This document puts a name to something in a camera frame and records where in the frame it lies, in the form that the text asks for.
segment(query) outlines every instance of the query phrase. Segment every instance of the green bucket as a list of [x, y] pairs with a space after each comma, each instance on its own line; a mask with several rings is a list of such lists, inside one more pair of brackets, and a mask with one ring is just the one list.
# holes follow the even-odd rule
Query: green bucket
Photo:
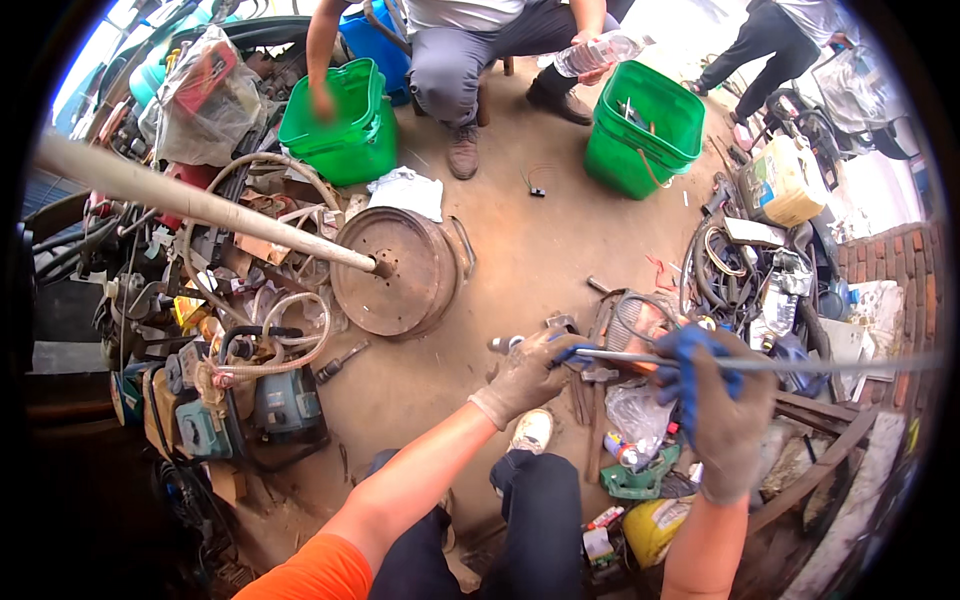
[[333, 185], [379, 178], [396, 167], [397, 126], [386, 78], [372, 59], [357, 59], [327, 72], [337, 109], [334, 123], [314, 116], [304, 77], [294, 86], [277, 137]]
[[[616, 102], [628, 99], [654, 133], [620, 115]], [[706, 113], [700, 99], [682, 85], [639, 62], [622, 62], [593, 110], [584, 168], [625, 196], [643, 200], [674, 175], [689, 171], [700, 156]]]

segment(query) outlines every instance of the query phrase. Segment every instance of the orange shirt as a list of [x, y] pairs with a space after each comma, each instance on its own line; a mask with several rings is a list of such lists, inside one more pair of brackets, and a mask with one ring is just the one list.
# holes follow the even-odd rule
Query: orange shirt
[[370, 593], [373, 573], [349, 541], [317, 534], [284, 564], [240, 590], [236, 600], [361, 600]]

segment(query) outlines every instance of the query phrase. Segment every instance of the person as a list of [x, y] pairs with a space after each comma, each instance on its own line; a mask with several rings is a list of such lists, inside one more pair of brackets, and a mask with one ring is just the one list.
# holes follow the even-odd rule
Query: person
[[829, 43], [851, 47], [859, 32], [837, 0], [761, 0], [740, 27], [733, 46], [704, 69], [700, 79], [684, 82], [690, 91], [706, 97], [736, 69], [774, 53], [730, 113], [746, 127], [767, 96], [787, 80], [800, 77]]
[[[480, 598], [581, 597], [582, 535], [576, 468], [544, 452], [552, 419], [540, 407], [570, 377], [553, 366], [586, 340], [545, 329], [516, 346], [486, 387], [400, 451], [376, 455], [371, 474], [286, 563], [243, 588], [261, 598], [465, 598], [444, 559], [450, 484], [497, 430], [520, 417], [490, 480], [507, 534]], [[771, 372], [723, 372], [714, 355], [757, 357], [728, 331], [688, 325], [658, 341], [677, 370], [658, 372], [661, 399], [678, 397], [704, 472], [690, 513], [666, 558], [662, 597], [729, 595], [747, 529], [759, 443], [773, 414]]]
[[[332, 117], [325, 85], [340, 15], [349, 2], [321, 0], [307, 32], [307, 74], [314, 109]], [[634, 0], [406, 0], [412, 31], [410, 91], [429, 115], [449, 129], [447, 164], [454, 177], [468, 180], [479, 166], [477, 87], [480, 72], [501, 57], [557, 52], [619, 27], [613, 14], [626, 14]], [[590, 125], [591, 111], [570, 93], [578, 82], [597, 84], [604, 65], [579, 78], [562, 77], [553, 65], [530, 85], [531, 105]]]

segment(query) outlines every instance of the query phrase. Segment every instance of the work glove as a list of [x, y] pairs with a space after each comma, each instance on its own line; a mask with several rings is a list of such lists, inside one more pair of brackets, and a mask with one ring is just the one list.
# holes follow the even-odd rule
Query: work glove
[[756, 477], [777, 378], [770, 371], [721, 371], [714, 356], [769, 359], [729, 331], [695, 324], [658, 338], [654, 351], [680, 363], [657, 368], [658, 400], [680, 400], [682, 427], [704, 464], [700, 491], [714, 504], [736, 502]]
[[553, 366], [553, 360], [575, 344], [588, 344], [588, 340], [562, 327], [550, 327], [527, 338], [510, 350], [496, 378], [468, 401], [504, 431], [511, 420], [561, 392], [573, 371], [563, 364]]

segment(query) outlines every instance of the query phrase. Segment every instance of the brick wall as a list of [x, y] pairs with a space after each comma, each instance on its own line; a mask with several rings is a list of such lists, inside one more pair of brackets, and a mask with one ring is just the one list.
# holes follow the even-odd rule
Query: brick wall
[[[840, 275], [849, 283], [893, 279], [903, 288], [903, 355], [933, 350], [938, 332], [946, 334], [941, 231], [910, 223], [838, 247]], [[898, 373], [892, 383], [868, 379], [860, 402], [923, 410], [935, 382], [933, 372]]]

